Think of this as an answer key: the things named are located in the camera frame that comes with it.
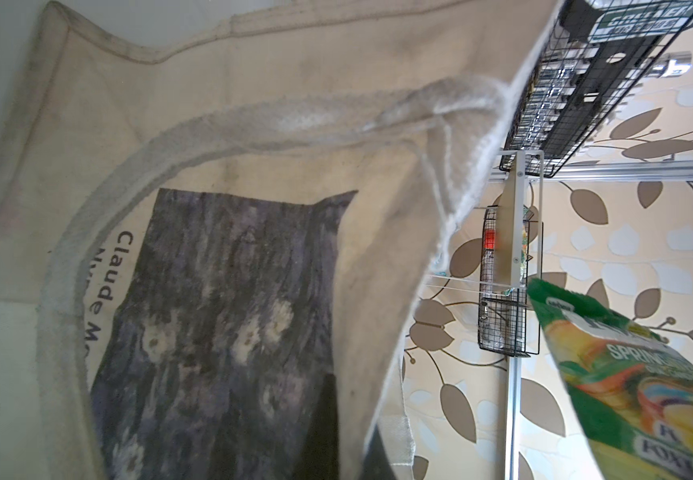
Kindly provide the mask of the green snack bag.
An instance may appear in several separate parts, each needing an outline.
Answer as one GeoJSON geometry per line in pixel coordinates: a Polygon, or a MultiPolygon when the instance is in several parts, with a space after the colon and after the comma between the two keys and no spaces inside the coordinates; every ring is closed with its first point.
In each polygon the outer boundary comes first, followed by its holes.
{"type": "Polygon", "coordinates": [[[693,364],[589,296],[527,296],[602,477],[693,479],[693,364]]]}

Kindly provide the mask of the cream canvas tote bag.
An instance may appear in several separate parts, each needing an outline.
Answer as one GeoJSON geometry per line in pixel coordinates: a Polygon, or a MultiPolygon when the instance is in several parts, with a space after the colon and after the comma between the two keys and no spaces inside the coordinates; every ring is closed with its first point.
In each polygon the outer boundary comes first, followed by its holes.
{"type": "Polygon", "coordinates": [[[40,16],[0,136],[0,479],[412,476],[400,349],[555,1],[298,1],[142,47],[40,16]]]}

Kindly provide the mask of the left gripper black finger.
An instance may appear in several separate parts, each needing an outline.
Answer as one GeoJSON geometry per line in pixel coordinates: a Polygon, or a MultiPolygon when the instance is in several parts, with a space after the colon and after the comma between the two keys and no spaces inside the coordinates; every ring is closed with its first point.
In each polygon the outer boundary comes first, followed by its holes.
{"type": "MultiPolygon", "coordinates": [[[[338,479],[338,400],[336,376],[326,374],[320,400],[314,410],[302,454],[298,458],[298,479],[338,479]]],[[[394,480],[378,427],[374,428],[369,448],[362,463],[363,480],[394,480]]]]}

